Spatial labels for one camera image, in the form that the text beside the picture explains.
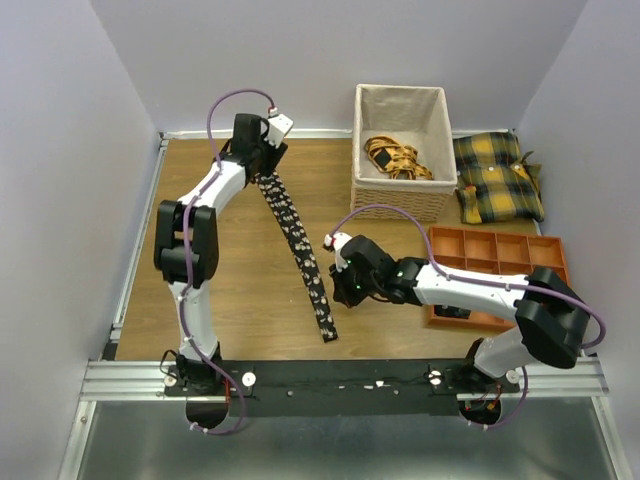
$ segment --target wooden organizer tray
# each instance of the wooden organizer tray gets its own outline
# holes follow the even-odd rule
[[[436,262],[448,267],[517,275],[532,273],[534,266],[541,265],[555,270],[569,284],[569,271],[559,238],[431,227],[429,241]],[[471,312],[468,319],[438,316],[433,305],[427,307],[427,325],[493,332],[504,332],[515,326],[482,312]]]

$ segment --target plaid fabric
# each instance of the plaid fabric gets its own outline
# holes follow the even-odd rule
[[[512,133],[481,133],[453,141],[458,169],[458,198],[464,223],[514,218],[544,220],[538,175]]]

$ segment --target wooden table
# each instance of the wooden table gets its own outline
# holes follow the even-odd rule
[[[332,257],[324,236],[349,213],[351,140],[290,140],[280,173],[312,242],[331,297]],[[153,267],[155,207],[189,192],[209,170],[206,140],[172,140],[117,351],[118,360],[158,360],[179,345],[175,307]],[[460,226],[455,196],[438,224]],[[478,228],[535,233],[532,221]],[[423,256],[415,226],[402,220],[353,220],[342,229],[373,239],[395,258]],[[220,262],[211,306],[222,355],[228,359],[418,358],[464,355],[486,332],[425,328],[423,309],[365,301],[332,304],[339,340],[323,343],[305,287],[285,239],[257,187],[238,194],[218,219]]]

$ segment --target white wall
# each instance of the white wall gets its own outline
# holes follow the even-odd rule
[[[355,85],[438,85],[454,128],[513,127],[586,0],[91,0],[162,131],[263,88],[302,128],[352,128]],[[214,119],[230,128],[237,99]]]
[[[640,4],[590,0],[519,128],[542,169],[547,220],[576,290],[600,310],[599,348],[640,477]]]
[[[0,477],[56,478],[158,147],[86,0],[0,6]]]

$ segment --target wicker basket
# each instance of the wicker basket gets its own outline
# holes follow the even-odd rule
[[[434,180],[392,180],[378,172],[364,151],[374,135],[389,135],[418,150],[418,163]],[[385,203],[419,220],[435,222],[457,185],[451,125],[444,90],[437,87],[358,85],[353,129],[351,210]],[[365,218],[404,218],[389,210],[367,210]]]

